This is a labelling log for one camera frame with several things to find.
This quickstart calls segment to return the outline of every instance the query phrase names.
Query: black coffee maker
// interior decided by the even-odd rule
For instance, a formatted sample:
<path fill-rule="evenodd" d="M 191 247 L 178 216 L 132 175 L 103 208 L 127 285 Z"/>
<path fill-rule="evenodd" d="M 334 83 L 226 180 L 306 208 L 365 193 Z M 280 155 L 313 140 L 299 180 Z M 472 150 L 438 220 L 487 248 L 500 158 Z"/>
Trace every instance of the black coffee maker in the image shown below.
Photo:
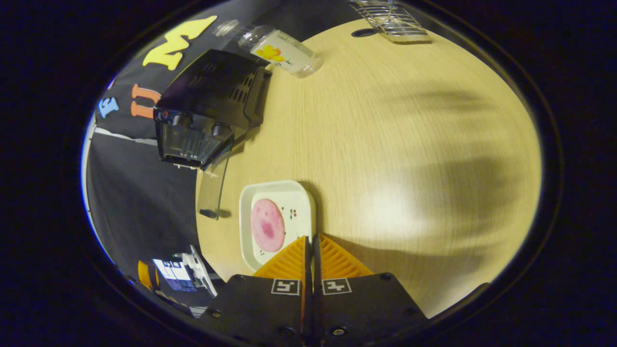
<path fill-rule="evenodd" d="M 244 140 L 263 122 L 265 65 L 210 49 L 186 67 L 154 106 L 160 159 L 205 170 Z"/>

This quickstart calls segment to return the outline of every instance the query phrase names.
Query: square plate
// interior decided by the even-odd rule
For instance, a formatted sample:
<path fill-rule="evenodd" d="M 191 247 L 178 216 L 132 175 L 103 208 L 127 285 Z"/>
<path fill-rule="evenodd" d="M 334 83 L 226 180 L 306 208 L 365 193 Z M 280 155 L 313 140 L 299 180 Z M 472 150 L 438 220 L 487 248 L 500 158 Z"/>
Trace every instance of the square plate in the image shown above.
<path fill-rule="evenodd" d="M 266 252 L 255 242 L 251 232 L 251 210 L 260 199 L 269 199 L 283 216 L 285 239 L 276 252 Z M 315 234 L 315 200 L 304 187 L 292 180 L 247 185 L 240 194 L 240 248 L 244 262 L 253 270 L 301 236 L 312 241 Z"/>

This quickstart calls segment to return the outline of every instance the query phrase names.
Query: wooden table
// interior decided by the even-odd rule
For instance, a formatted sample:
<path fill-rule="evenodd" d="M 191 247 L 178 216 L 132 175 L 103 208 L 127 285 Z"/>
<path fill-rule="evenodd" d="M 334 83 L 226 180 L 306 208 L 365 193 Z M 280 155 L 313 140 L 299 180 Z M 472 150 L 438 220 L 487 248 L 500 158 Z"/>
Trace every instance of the wooden table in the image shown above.
<path fill-rule="evenodd" d="M 521 246 L 540 146 L 521 101 L 472 54 L 434 33 L 408 45 L 350 35 L 367 27 L 356 20 L 308 39 L 325 58 L 311 77 L 273 71 L 263 125 L 229 160 L 221 208 L 231 215 L 196 213 L 199 242 L 224 280 L 252 274 L 240 192 L 297 180 L 315 197 L 317 231 L 392 272 L 432 317 L 493 280 Z"/>

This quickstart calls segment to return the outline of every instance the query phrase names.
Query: ham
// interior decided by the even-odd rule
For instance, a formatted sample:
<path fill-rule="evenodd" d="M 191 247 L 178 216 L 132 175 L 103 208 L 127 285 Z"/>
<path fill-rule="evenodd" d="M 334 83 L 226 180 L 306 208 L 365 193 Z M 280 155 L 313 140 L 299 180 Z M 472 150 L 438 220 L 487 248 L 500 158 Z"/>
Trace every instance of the ham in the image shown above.
<path fill-rule="evenodd" d="M 255 242 L 266 252 L 276 252 L 285 240 L 285 225 L 278 206 L 269 199 L 260 199 L 251 210 L 251 232 Z"/>

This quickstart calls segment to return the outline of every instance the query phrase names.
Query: metal rack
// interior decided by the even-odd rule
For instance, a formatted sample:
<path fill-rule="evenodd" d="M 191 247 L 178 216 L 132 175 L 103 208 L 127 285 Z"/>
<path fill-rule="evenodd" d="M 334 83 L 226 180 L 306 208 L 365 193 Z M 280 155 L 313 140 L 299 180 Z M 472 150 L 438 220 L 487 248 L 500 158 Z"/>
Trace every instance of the metal rack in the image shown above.
<path fill-rule="evenodd" d="M 426 30 L 407 12 L 389 1 L 348 1 L 368 23 L 387 39 L 398 42 L 430 42 Z"/>

